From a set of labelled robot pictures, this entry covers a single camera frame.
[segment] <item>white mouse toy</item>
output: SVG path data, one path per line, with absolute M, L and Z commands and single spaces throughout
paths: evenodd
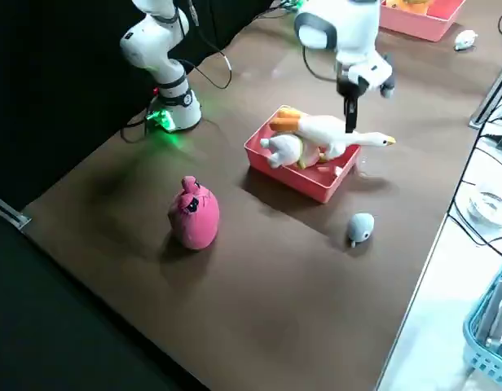
M 370 213 L 356 213 L 347 225 L 350 246 L 354 248 L 357 243 L 362 243 L 370 238 L 373 230 L 374 217 Z
M 473 30 L 465 30 L 458 34 L 456 37 L 456 44 L 454 45 L 455 51 L 466 51 L 473 46 L 478 35 Z

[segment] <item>pink bin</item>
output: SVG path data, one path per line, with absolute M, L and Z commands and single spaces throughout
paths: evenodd
M 344 177 L 354 166 L 359 154 L 359 145 L 351 145 L 342 156 L 308 169 L 299 169 L 295 166 L 280 166 L 278 169 L 272 169 L 267 163 L 267 157 L 271 152 L 262 148 L 260 139 L 270 138 L 273 135 L 269 122 L 275 117 L 277 112 L 278 110 L 245 142 L 244 148 L 248 154 L 249 163 L 253 168 L 300 191 L 306 196 L 322 204 L 327 203 L 341 181 L 343 181 Z M 317 167 L 328 167 L 328 170 L 320 171 Z M 336 176 L 334 173 L 335 167 L 342 168 L 339 176 Z
M 381 6 L 380 26 L 384 29 L 437 42 L 456 21 L 465 1 L 436 0 L 430 6 L 427 15 L 418 15 L 387 7 L 384 1 Z

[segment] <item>pink box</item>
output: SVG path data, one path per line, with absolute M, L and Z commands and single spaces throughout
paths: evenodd
M 245 142 L 244 148 L 248 154 L 249 163 L 253 168 L 262 171 L 266 175 L 277 179 L 322 204 L 326 204 L 341 181 L 343 181 L 344 177 L 354 166 L 359 154 L 359 145 L 351 145 L 342 156 L 308 169 L 299 169 L 295 166 L 280 166 L 278 169 L 272 169 L 267 163 L 267 157 L 271 152 L 262 148 L 260 139 L 270 138 L 273 135 L 274 132 L 271 130 L 269 122 L 276 116 L 278 110 Z M 342 169 L 338 176 L 334 173 L 335 167 Z
M 400 33 L 437 42 L 456 21 L 466 0 L 436 0 L 427 15 L 418 15 L 381 6 L 380 26 Z

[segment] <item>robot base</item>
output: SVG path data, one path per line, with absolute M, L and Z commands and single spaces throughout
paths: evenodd
M 159 99 L 159 95 L 153 99 L 148 109 L 148 119 L 153 119 L 166 132 L 173 133 L 178 130 L 190 130 L 195 128 L 202 118 L 200 103 L 192 91 L 192 101 L 183 105 L 166 105 Z

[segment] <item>brown tabletop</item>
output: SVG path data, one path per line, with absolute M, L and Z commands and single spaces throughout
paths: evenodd
M 364 149 L 370 176 L 350 174 L 326 205 L 249 170 L 244 141 L 281 104 L 342 108 L 335 86 L 305 70 L 292 21 L 260 20 L 227 49 L 227 90 L 190 76 L 206 121 L 136 144 L 112 137 L 27 208 L 27 234 L 213 390 L 372 389 L 473 143 L 469 115 L 502 65 L 501 11 L 501 0 L 468 1 L 463 27 L 437 44 L 380 34 L 397 90 L 361 98 L 358 130 L 398 143 Z M 467 28 L 478 48 L 457 54 Z M 332 55 L 309 61 L 332 71 Z M 227 76 L 217 56 L 202 68 Z M 218 238 L 200 253 L 169 237 L 187 174 L 221 206 Z M 375 233 L 351 250 L 345 226 L 363 211 Z

